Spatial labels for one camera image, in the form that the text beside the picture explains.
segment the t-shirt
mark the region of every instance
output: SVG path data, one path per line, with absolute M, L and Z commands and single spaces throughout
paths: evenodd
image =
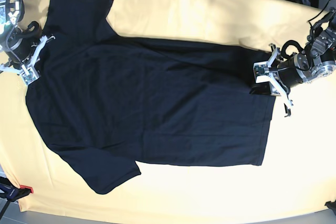
M 50 0 L 44 33 L 56 39 L 26 95 L 47 147 L 98 194 L 140 175 L 135 161 L 261 165 L 275 98 L 249 92 L 269 54 L 124 38 L 106 21 L 112 3 Z

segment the yellow tablecloth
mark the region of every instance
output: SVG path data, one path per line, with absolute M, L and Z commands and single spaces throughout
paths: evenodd
M 49 0 L 24 1 L 22 26 L 44 24 Z M 114 0 L 108 22 L 122 36 L 269 50 L 289 39 L 304 45 L 306 20 L 317 12 L 281 0 Z M 21 79 L 2 73 L 0 88 L 0 164 L 14 185 L 35 191 L 19 201 L 22 211 L 127 224 L 233 224 L 319 211 L 336 197 L 336 74 L 294 88 L 290 118 L 277 99 L 261 167 L 138 163 L 142 175 L 107 195 L 95 194 L 44 145 Z

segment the t-shirt hem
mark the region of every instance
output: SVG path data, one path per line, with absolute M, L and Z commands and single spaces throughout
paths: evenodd
M 271 97 L 270 99 L 268 99 L 266 109 L 265 109 L 264 123 L 262 125 L 263 127 L 261 130 L 260 154 L 259 154 L 258 162 L 255 164 L 257 166 L 262 165 L 264 161 L 266 145 L 267 145 L 267 140 L 268 140 L 268 133 L 269 133 L 269 128 L 270 128 L 270 122 L 272 120 L 272 115 L 273 115 L 274 104 L 275 104 L 275 97 Z
M 127 173 L 126 175 L 124 175 L 123 177 L 121 177 L 120 179 L 112 183 L 111 185 L 109 185 L 109 187 L 107 187 L 106 189 L 100 190 L 100 191 L 97 191 L 97 190 L 94 190 L 94 191 L 97 194 L 108 194 L 110 191 L 120 186 L 121 184 L 125 183 L 127 180 L 134 178 L 136 176 L 139 176 L 139 175 L 141 175 L 141 172 L 139 170 L 135 170 L 133 172 Z

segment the t-shirt sleeve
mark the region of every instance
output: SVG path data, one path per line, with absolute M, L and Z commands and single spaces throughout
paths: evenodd
M 141 175 L 128 158 L 92 147 L 48 146 L 66 161 L 97 194 L 107 194 L 127 180 Z
M 106 21 L 112 3 L 113 0 L 50 0 L 43 32 L 56 37 L 48 44 L 52 55 L 116 36 Z

